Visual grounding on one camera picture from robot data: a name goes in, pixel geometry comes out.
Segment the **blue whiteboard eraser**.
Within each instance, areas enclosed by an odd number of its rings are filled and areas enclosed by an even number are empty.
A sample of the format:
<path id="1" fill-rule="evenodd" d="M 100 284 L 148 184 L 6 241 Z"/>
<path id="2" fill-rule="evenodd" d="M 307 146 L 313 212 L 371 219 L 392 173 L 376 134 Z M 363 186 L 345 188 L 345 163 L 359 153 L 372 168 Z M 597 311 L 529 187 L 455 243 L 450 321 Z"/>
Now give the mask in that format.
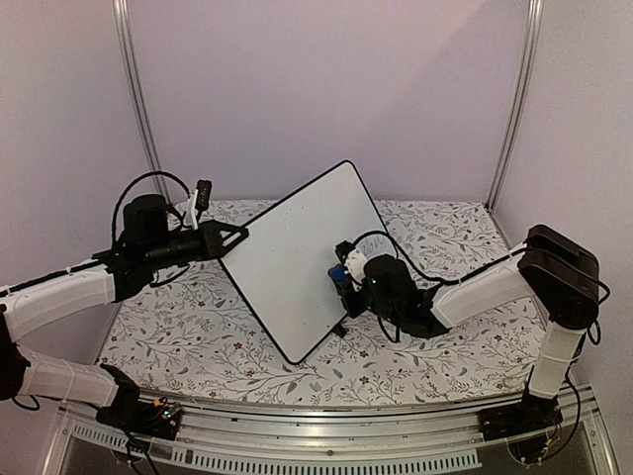
<path id="1" fill-rule="evenodd" d="M 344 293 L 350 284 L 346 268 L 342 264 L 337 264 L 327 271 L 327 275 L 332 281 L 337 293 Z"/>

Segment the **white whiteboard black frame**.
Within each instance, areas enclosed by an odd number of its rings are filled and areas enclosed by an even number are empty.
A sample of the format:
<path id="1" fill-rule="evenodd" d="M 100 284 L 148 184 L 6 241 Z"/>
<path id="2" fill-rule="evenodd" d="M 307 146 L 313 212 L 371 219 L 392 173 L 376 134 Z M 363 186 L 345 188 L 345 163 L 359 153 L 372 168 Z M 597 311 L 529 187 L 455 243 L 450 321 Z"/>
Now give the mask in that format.
<path id="1" fill-rule="evenodd" d="M 302 363 L 343 320 L 328 276 L 336 246 L 369 233 L 368 256 L 392 251 L 355 165 L 344 160 L 246 223 L 220 264 L 284 360 Z"/>

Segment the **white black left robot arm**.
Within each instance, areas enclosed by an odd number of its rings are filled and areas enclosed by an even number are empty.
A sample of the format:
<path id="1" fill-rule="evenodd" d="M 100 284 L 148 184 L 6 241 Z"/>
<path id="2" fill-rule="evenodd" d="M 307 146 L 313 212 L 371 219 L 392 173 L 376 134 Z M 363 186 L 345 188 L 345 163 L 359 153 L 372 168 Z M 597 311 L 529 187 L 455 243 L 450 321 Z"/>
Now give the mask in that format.
<path id="1" fill-rule="evenodd" d="M 180 214 L 157 194 L 142 195 L 123 210 L 123 230 L 111 248 L 88 261 L 8 287 L 1 292 L 1 398 L 17 396 L 70 400 L 108 408 L 126 429 L 147 419 L 137 384 L 109 365 L 82 365 L 21 348 L 25 336 L 94 307 L 123 302 L 173 266 L 225 257 L 248 238 L 245 227 L 199 216 L 209 204 L 196 196 Z"/>

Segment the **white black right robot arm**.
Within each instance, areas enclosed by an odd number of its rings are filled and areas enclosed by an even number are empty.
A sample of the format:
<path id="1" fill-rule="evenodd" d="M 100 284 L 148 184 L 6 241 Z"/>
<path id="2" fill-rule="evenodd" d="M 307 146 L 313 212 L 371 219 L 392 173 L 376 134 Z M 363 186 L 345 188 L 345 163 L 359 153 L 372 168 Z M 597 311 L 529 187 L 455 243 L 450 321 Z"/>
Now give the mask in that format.
<path id="1" fill-rule="evenodd" d="M 554 399 L 585 338 L 600 334 L 600 306 L 611 291 L 599 278 L 597 258 L 587 249 L 545 225 L 531 228 L 522 245 L 470 273 L 446 279 L 424 275 L 398 244 L 395 255 L 366 256 L 358 241 L 335 248 L 338 262 L 327 275 L 350 318 L 369 311 L 381 324 L 390 323 L 397 342 L 401 333 L 434 338 L 463 322 L 509 302 L 539 302 L 548 325 L 530 372 L 527 396 L 511 411 L 518 430 L 532 431 L 550 413 Z"/>

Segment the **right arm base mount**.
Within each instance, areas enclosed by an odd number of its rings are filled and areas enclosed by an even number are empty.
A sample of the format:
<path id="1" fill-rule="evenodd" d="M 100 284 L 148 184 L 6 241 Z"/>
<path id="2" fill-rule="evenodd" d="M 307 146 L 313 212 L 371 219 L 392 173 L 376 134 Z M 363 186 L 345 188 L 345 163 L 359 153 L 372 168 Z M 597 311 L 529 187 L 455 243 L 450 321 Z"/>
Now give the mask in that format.
<path id="1" fill-rule="evenodd" d="M 542 462 L 557 441 L 563 416 L 558 398 L 524 392 L 519 402 L 477 412 L 485 441 L 505 439 L 509 454 L 521 464 Z"/>

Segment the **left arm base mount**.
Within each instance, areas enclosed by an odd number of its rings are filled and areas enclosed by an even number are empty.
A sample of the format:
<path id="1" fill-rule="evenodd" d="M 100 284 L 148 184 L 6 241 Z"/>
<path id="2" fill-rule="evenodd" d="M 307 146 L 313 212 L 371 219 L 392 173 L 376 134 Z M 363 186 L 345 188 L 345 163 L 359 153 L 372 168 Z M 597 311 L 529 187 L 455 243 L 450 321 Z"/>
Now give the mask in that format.
<path id="1" fill-rule="evenodd" d="M 109 406 L 97 410 L 97 423 L 132 434 L 176 439 L 182 419 L 178 404 L 168 403 L 164 397 L 144 402 L 139 398 L 138 385 L 123 371 L 107 364 L 101 364 L 100 368 L 114 378 L 117 391 Z"/>

